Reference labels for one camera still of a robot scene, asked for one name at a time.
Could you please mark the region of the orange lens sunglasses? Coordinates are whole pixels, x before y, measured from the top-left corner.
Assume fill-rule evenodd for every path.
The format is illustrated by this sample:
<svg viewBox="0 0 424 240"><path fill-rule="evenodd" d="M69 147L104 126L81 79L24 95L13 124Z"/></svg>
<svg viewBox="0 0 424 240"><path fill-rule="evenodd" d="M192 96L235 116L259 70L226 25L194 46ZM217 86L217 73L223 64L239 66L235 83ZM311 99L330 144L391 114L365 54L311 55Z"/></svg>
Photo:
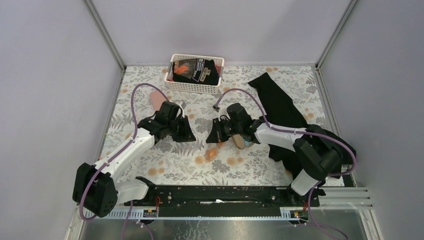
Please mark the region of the orange lens sunglasses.
<svg viewBox="0 0 424 240"><path fill-rule="evenodd" d="M219 153L219 150L225 146L224 142L208 143L207 149L204 153L204 160L206 163L212 162Z"/></svg>

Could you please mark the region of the plaid glasses case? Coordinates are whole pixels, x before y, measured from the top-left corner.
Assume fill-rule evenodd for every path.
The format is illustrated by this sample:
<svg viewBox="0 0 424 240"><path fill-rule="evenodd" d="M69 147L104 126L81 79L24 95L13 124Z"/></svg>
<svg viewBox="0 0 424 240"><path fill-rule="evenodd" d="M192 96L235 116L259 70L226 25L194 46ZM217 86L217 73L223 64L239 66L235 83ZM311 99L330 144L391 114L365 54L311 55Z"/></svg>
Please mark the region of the plaid glasses case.
<svg viewBox="0 0 424 240"><path fill-rule="evenodd" d="M231 139L233 140L235 146L241 150L252 147L255 144L254 142L244 139L240 134L233 135Z"/></svg>

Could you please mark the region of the blue cleaning cloth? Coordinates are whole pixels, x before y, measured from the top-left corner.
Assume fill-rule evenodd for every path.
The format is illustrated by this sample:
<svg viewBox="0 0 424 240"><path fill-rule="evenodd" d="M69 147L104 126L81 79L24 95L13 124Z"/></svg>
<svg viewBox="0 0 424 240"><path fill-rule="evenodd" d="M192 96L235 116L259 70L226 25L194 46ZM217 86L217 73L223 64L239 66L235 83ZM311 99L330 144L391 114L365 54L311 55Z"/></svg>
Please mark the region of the blue cleaning cloth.
<svg viewBox="0 0 424 240"><path fill-rule="evenodd" d="M246 148L249 148L249 147L251 147L251 146L253 146L253 145L254 145L254 143L253 143L253 142L251 142L251 141L247 141L247 140L244 140L244 141L243 141L243 143L244 143L244 146L245 146Z"/></svg>

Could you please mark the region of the pink glasses case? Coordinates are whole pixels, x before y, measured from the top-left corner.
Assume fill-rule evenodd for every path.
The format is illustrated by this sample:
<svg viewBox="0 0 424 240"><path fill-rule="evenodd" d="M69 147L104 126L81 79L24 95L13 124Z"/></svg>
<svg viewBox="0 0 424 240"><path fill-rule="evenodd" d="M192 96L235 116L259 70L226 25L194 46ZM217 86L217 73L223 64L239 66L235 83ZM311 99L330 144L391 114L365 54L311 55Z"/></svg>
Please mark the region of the pink glasses case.
<svg viewBox="0 0 424 240"><path fill-rule="evenodd" d="M152 91L149 94L149 97L155 112L160 110L163 102L168 101L168 99L158 90Z"/></svg>

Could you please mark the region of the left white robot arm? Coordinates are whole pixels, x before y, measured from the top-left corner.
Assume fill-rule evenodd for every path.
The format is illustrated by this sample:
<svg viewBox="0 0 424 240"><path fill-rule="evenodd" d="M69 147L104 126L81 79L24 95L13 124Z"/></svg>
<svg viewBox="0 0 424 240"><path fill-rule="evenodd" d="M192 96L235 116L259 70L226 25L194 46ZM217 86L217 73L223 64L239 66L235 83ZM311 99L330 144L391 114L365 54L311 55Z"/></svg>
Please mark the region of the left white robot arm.
<svg viewBox="0 0 424 240"><path fill-rule="evenodd" d="M130 201L138 200L144 206L152 204L155 192L146 180L139 177L126 182L118 180L137 156L167 137L176 143L196 141L188 116L180 105L170 101L164 101L154 115L141 119L135 134L110 155L94 164L81 164L72 192L72 200L79 204L80 213L87 209L103 218L116 205Z"/></svg>

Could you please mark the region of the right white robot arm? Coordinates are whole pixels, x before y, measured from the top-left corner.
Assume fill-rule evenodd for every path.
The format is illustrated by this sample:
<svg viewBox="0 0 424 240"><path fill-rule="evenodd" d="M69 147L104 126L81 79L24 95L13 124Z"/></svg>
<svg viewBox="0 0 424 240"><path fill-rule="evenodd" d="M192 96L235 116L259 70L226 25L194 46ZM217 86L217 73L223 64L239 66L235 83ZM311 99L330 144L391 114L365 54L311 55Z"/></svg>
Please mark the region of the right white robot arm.
<svg viewBox="0 0 424 240"><path fill-rule="evenodd" d="M223 143L235 135L250 143L277 146L295 154L301 171L286 193L287 201L293 206L301 205L310 189L323 182L342 162L339 145L327 135L318 136L312 128L267 125L264 118L253 119L239 103L219 110L206 143Z"/></svg>

